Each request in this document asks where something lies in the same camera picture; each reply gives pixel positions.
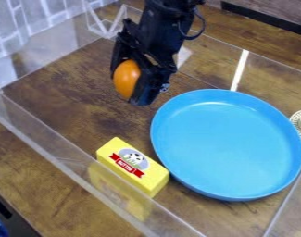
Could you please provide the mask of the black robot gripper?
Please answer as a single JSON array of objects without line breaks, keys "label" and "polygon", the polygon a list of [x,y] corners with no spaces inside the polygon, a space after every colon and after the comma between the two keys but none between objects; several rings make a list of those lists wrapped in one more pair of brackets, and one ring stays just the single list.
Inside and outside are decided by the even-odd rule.
[{"label": "black robot gripper", "polygon": [[142,75],[137,80],[129,103],[149,106],[170,86],[170,76],[177,72],[174,55],[189,35],[198,16],[198,0],[145,0],[141,20],[123,19],[123,29],[116,34],[111,53],[110,75],[119,64],[133,59]]}]

